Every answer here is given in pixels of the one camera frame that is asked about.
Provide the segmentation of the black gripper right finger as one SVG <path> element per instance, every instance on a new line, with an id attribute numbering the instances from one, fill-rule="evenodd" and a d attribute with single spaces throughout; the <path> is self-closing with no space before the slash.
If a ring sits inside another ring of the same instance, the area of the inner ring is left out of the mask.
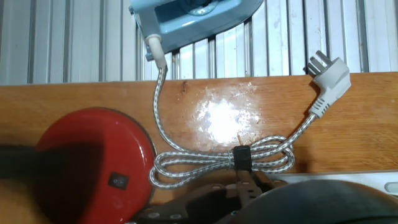
<path id="1" fill-rule="evenodd" d="M 260 188 L 262 194 L 288 184 L 284 180 L 272 180 L 265 173 L 258 171 L 253 172 L 253 179 L 256 185 Z"/>

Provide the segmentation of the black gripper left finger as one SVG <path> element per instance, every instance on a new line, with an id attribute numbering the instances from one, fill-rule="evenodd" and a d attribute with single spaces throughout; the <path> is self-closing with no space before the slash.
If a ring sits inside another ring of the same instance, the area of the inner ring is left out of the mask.
<path id="1" fill-rule="evenodd" d="M 162 205 L 143 210 L 137 224 L 228 223 L 255 198 L 255 181 L 247 171 L 237 172 L 233 185 L 210 184 Z"/>

